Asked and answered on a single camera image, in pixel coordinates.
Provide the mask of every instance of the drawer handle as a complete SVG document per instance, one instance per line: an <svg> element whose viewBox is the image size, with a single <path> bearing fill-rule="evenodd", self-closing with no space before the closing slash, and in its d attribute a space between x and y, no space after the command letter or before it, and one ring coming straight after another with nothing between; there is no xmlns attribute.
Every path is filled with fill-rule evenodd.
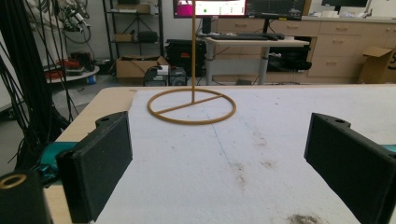
<svg viewBox="0 0 396 224"><path fill-rule="evenodd" d="M288 28L289 29L298 29L298 26L297 25L288 25Z"/></svg>
<svg viewBox="0 0 396 224"><path fill-rule="evenodd" d="M342 43L344 43L344 40L336 40L336 39L334 39L332 42L334 44L342 44Z"/></svg>
<svg viewBox="0 0 396 224"><path fill-rule="evenodd" d="M327 64L327 65L337 65L338 62L335 62L335 61L327 61L326 64Z"/></svg>
<svg viewBox="0 0 396 224"><path fill-rule="evenodd" d="M346 27L337 27L336 28L337 31L347 31Z"/></svg>
<svg viewBox="0 0 396 224"><path fill-rule="evenodd" d="M248 25L246 23L236 23L235 26L247 27Z"/></svg>

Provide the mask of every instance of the keyboard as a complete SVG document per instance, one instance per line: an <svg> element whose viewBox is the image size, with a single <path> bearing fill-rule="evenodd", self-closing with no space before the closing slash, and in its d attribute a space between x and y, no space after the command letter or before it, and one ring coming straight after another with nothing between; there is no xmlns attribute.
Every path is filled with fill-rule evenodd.
<svg viewBox="0 0 396 224"><path fill-rule="evenodd" d="M260 35L212 35L216 40L268 40L265 36Z"/></svg>
<svg viewBox="0 0 396 224"><path fill-rule="evenodd" d="M265 36L269 40L285 39L283 34L267 34L267 33L236 33L237 35L260 35Z"/></svg>

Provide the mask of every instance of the monitor screen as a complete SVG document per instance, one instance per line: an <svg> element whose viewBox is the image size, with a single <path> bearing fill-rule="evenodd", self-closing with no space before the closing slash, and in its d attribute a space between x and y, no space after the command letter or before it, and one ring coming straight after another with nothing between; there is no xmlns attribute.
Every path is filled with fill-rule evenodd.
<svg viewBox="0 0 396 224"><path fill-rule="evenodd" d="M366 7L367 0L322 0L322 5L329 7Z"/></svg>
<svg viewBox="0 0 396 224"><path fill-rule="evenodd" d="M247 0L247 15L255 18L300 21L305 0Z"/></svg>
<svg viewBox="0 0 396 224"><path fill-rule="evenodd" d="M174 18L191 18L192 1L173 0ZM196 17L238 17L245 16L246 0L195 1Z"/></svg>

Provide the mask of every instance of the table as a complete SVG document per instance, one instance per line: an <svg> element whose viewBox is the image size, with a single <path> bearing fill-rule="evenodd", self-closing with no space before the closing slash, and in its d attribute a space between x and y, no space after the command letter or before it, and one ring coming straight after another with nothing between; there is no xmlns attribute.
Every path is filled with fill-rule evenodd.
<svg viewBox="0 0 396 224"><path fill-rule="evenodd" d="M304 161L309 116L345 119L373 141L394 144L396 86L208 88L235 100L234 116L200 127L169 124L146 109L168 87L110 88L58 138L80 141L95 120L131 109L134 160L97 223L359 223ZM70 223L62 187L45 192L54 223Z"/></svg>
<svg viewBox="0 0 396 224"><path fill-rule="evenodd" d="M211 37L205 37L207 45L206 53L206 85L209 86L214 75L229 74L247 74L258 73L259 85L264 84L265 74L267 72L268 58L271 47L303 47L309 45L309 42L301 40L278 40L278 41L260 41L260 40L216 40ZM217 60L214 52L215 46L219 47L258 47L262 48L260 59L229 59Z"/></svg>

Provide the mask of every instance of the circular ring base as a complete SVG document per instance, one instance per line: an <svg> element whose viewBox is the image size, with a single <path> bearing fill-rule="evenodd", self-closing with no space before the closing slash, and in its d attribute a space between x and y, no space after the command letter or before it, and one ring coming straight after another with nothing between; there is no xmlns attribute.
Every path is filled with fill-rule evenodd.
<svg viewBox="0 0 396 224"><path fill-rule="evenodd" d="M175 107L172 107L172 108L169 108L169 109L165 109L165 110L162 110L162 111L154 111L154 110L151 108L151 104L152 104L156 99L158 99L158 98L160 98L161 96L164 96L164 95L166 95L166 94L174 93L174 92L179 92L179 91L190 91L190 92L192 92L192 90L191 90L190 88L173 89L173 90L169 90L169 91L160 92L160 93L154 95L153 97L151 97L151 98L149 99L149 101L148 101L148 112L149 112L152 116L154 116L154 117L156 117L156 118L158 118L158 119L162 119L162 120L165 120L165 121L168 121L168 122L172 122L172 123L176 123L176 124L204 125L204 124L212 124L212 123L216 123L216 122L220 122L220 121L223 121L223 120L225 120L225 119L228 119L228 118L231 117L231 116L235 113L235 111L236 111L236 103L235 103L235 102L233 101L233 99L231 99L229 96L224 95L223 93L220 93L220 92L217 92L217 91L210 91L210 90L205 90L205 89L195 89L195 91L206 92L206 93L213 94L213 95L215 95L215 96L214 96L214 97L211 97L211 98L207 98L207 99L201 100L201 101L197 101L197 102L194 102L194 101L192 100L192 102L189 103L189 104L175 106ZM197 105L197 104L200 104L200 103L203 103L203 102L207 102L207 101L210 101L210 100L214 100L214 99L218 99L218 98L224 98L224 99L226 99L226 100L233 106L233 109L232 109L228 114L226 114L225 116L222 116L222 117L219 117L219 118L216 118L216 119L182 120L182 119L170 119L170 118L168 118L168 117L166 117L166 116L161 115L161 113L164 113L164 112L177 110L177 109L184 108L184 107L187 107L187 106L190 106L190 105Z"/></svg>

